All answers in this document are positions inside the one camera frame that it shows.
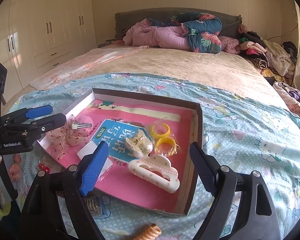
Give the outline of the pink quilt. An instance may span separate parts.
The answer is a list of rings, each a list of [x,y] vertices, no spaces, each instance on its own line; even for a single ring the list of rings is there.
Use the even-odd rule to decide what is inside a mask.
[[[156,27],[152,26],[146,18],[129,28],[123,38],[125,46],[149,46],[165,49],[179,49],[191,51],[187,39],[182,37],[180,27]],[[219,36],[222,50],[230,54],[239,54],[239,40],[226,36]]]

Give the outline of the white stud earring card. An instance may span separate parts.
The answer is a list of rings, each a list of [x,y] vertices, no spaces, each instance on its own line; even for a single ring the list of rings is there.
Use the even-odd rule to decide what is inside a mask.
[[[89,141],[77,153],[80,160],[87,160],[87,169],[89,175],[93,173],[98,175],[97,181],[103,180],[112,170],[114,164],[109,157],[109,146],[102,141],[96,144],[94,141]]]

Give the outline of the polka dot fabric bow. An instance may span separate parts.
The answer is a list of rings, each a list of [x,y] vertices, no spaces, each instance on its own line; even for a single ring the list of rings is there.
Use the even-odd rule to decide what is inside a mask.
[[[64,126],[46,134],[51,142],[51,156],[57,160],[63,159],[72,147],[85,144],[92,128],[92,122],[71,115]]]

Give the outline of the pile of clothes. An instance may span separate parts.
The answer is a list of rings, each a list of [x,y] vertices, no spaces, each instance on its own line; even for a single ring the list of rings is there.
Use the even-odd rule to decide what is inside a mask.
[[[251,62],[285,102],[288,109],[300,116],[300,90],[293,79],[298,50],[293,42],[282,45],[262,39],[245,25],[238,27],[241,56]]]

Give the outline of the red ball earring card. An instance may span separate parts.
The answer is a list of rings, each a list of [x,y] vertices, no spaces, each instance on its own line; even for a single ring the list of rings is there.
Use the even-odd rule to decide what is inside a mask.
[[[44,172],[46,172],[46,173],[48,173],[48,174],[50,174],[50,172],[51,172],[50,166],[47,165],[46,163],[39,163],[39,164],[38,164],[38,169],[39,169],[40,171],[44,171]]]

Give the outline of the cream cloud hair claw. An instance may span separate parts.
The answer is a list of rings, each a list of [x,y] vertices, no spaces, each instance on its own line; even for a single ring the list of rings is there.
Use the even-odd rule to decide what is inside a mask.
[[[180,186],[179,173],[164,155],[155,154],[132,160],[129,171],[135,176],[149,181],[168,193],[175,193]]]

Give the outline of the beige bed sheet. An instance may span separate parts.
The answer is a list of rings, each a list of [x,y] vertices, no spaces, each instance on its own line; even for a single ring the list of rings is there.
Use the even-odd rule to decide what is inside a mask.
[[[107,46],[67,59],[34,79],[24,89],[15,92],[2,107],[3,113],[7,113],[19,97],[26,93],[47,90],[68,81],[106,73],[169,76],[176,87],[183,86],[189,80],[224,89],[266,105],[287,107],[266,79],[239,55],[223,51],[207,54],[176,49]]]

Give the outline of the dark floral quilt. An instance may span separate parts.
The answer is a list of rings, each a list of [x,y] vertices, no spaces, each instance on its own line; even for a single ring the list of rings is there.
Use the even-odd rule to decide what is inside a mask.
[[[187,39],[193,52],[218,54],[222,50],[222,43],[218,38],[222,30],[222,22],[212,14],[183,12],[172,16],[166,22],[152,18],[148,20],[156,27],[180,27],[181,36]]]

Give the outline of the dark green headboard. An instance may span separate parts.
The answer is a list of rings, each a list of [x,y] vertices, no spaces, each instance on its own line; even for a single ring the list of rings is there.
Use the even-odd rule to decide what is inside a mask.
[[[134,24],[141,22],[144,18],[153,18],[161,22],[166,22],[170,20],[172,16],[183,12],[204,12],[215,15],[222,22],[221,36],[239,38],[238,27],[242,24],[241,15],[232,16],[217,11],[197,8],[149,8],[117,12],[115,14],[115,40],[122,40],[127,30]]]

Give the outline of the hello kitty teal blanket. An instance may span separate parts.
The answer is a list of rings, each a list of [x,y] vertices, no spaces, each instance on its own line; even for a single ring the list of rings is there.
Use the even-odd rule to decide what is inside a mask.
[[[12,99],[12,112],[24,107],[51,105],[66,109],[92,88],[122,90],[198,102],[203,110],[203,151],[235,172],[258,170],[270,191],[285,237],[300,219],[300,118],[226,90],[151,74],[100,74],[70,81],[46,91],[22,92]],[[213,197],[198,179],[193,204],[186,217],[166,217],[112,198],[108,218],[95,222],[107,239],[133,234],[149,223],[162,229],[159,239],[192,239],[203,222]]]

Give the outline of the pearl flower hair clip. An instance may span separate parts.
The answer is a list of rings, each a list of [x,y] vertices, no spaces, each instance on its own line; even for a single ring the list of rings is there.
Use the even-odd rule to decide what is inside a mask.
[[[138,129],[133,136],[126,137],[125,146],[138,159],[148,157],[153,151],[153,142],[142,129]]]

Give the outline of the cream wardrobe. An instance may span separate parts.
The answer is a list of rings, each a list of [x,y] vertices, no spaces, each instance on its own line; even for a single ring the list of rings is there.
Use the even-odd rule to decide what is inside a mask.
[[[8,102],[34,79],[96,47],[92,0],[3,0],[3,100]]]

